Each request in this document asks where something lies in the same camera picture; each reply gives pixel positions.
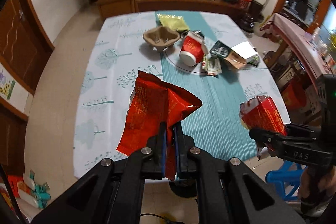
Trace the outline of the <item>person's right hand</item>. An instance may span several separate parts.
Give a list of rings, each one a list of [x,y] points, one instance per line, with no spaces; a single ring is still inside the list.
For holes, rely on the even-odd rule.
[[[303,171],[298,190],[302,214],[311,214],[320,204],[335,195],[335,166],[328,169],[307,167]]]

